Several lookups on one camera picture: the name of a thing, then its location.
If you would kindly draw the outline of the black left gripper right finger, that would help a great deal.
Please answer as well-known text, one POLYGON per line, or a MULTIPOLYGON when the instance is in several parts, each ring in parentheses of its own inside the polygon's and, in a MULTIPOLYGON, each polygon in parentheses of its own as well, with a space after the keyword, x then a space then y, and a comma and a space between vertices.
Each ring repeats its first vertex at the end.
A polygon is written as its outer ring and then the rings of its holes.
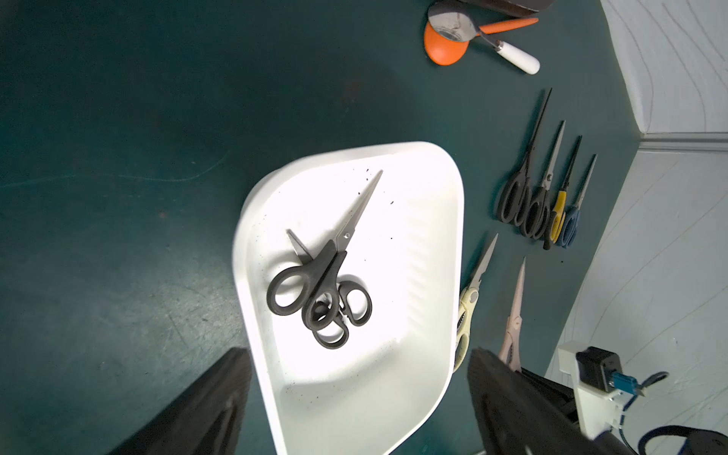
POLYGON ((593 441, 521 375, 482 348, 471 352, 468 385, 487 454, 626 454, 613 436, 593 441))

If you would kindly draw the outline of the black handled steel scissors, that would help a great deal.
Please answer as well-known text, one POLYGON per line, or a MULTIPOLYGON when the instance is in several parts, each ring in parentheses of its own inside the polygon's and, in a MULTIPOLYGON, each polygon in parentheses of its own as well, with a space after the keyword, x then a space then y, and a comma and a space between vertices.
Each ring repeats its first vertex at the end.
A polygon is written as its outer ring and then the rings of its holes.
POLYGON ((547 171, 545 172, 540 187, 537 187, 536 192, 532 195, 526 218, 523 224, 519 228, 521 234, 529 239, 538 240, 545 231, 545 224, 547 218, 547 196, 554 179, 555 175, 555 164, 557 163, 557 157, 559 156, 559 150, 563 141, 564 130, 566 121, 561 121, 559 125, 559 131, 555 138, 555 143, 552 149, 551 158, 547 171))

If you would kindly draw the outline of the white storage box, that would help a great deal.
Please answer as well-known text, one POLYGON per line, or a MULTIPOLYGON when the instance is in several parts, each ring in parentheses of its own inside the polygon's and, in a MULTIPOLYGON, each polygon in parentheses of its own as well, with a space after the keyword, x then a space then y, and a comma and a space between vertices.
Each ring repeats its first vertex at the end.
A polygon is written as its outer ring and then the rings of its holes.
POLYGON ((387 454, 432 415, 454 363, 463 225, 460 172, 428 142, 301 158, 251 190, 232 267, 278 453, 387 454), (328 350, 265 294, 298 262, 291 237, 317 255, 366 188, 340 274, 367 288, 373 316, 328 350))

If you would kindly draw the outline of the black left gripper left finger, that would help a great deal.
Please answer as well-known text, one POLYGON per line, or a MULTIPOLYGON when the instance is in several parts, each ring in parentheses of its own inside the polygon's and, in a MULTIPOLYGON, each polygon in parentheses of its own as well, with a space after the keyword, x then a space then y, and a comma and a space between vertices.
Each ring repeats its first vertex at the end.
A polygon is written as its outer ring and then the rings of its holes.
POLYGON ((113 454, 235 453, 252 377, 248 350, 229 349, 113 454))

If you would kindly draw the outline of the pink kitchen scissors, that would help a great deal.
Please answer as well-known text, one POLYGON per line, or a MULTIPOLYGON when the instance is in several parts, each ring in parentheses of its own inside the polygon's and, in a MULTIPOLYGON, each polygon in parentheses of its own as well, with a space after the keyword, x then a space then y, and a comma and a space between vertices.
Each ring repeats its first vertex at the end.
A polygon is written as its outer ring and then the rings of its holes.
POLYGON ((513 372, 520 373, 521 357, 519 356, 519 336, 521 335, 521 306, 524 291, 526 258, 523 258, 517 279, 511 312, 506 322, 504 343, 499 358, 513 372))

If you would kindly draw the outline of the cream kitchen scissors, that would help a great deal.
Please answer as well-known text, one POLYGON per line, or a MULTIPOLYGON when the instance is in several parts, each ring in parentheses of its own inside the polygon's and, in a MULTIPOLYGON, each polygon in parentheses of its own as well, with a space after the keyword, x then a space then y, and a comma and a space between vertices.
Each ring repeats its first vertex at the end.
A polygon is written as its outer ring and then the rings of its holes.
POLYGON ((480 297, 480 286, 483 273, 490 264, 492 255, 496 248, 499 235, 495 233, 483 249, 481 259, 472 274, 472 278, 468 285, 463 289, 460 295, 458 322, 456 327, 456 349, 453 372, 456 372, 464 362, 468 353, 471 333, 471 322, 475 306, 480 297))

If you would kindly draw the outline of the yellow handled scissors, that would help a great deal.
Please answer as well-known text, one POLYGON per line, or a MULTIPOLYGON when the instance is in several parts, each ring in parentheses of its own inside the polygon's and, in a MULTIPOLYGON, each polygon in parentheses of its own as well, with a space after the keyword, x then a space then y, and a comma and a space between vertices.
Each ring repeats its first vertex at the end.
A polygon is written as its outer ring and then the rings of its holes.
POLYGON ((567 193, 571 182, 571 176, 574 170, 574 163, 581 147, 583 136, 579 136, 574 144, 574 150, 571 155, 567 172, 564 176, 562 185, 557 193, 557 200, 553 206, 547 222, 546 231, 544 231, 543 249, 549 250, 559 240, 565 222, 565 208, 567 201, 567 193))

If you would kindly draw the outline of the blue handled scissors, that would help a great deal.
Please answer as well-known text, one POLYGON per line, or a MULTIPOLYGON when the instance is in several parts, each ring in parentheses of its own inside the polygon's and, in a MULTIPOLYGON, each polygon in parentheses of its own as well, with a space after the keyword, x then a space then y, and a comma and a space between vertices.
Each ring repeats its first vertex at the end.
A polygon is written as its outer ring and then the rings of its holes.
POLYGON ((572 246, 572 243, 574 242, 574 239, 576 238, 578 222, 581 215, 581 206, 583 204, 587 189, 591 182, 593 170, 595 169, 597 159, 598 155, 593 155, 590 167, 584 178, 583 184, 576 199, 576 204, 570 206, 569 210, 567 210, 564 226, 561 229, 559 240, 557 240, 557 245, 561 246, 562 248, 570 248, 570 246, 572 246))

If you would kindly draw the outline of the small black handled scissors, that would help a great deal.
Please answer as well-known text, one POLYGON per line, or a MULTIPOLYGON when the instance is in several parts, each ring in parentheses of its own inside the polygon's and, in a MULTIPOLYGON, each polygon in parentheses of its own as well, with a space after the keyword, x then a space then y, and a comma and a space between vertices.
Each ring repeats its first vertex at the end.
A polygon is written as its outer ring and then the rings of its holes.
POLYGON ((347 256, 347 246, 381 176, 381 173, 377 173, 359 195, 358 202, 345 217, 343 226, 327 241, 318 256, 311 256, 298 237, 288 231, 301 263, 279 272, 267 288, 269 310, 278 316, 301 312, 305 327, 312 332, 316 342, 328 350, 337 350, 348 341, 350 332, 345 320, 360 327, 370 320, 373 313, 373 302, 367 289, 355 281, 339 280, 339 271, 347 256), (277 301, 278 291, 284 282, 293 278, 300 280, 301 292, 293 303, 282 306, 277 301), (365 312, 360 318, 355 317, 348 300, 352 292, 361 293, 366 301, 365 312))

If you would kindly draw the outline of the all black scissors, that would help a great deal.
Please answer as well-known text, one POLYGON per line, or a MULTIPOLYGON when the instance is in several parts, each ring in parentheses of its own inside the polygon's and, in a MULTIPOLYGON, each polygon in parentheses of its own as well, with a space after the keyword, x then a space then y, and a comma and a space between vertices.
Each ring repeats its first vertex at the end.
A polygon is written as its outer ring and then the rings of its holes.
POLYGON ((549 88, 542 98, 540 111, 534 125, 532 136, 527 143, 521 166, 506 181, 498 202, 496 216, 499 221, 520 227, 525 219, 528 204, 532 196, 531 178, 529 176, 532 158, 536 149, 538 132, 553 89, 549 88))

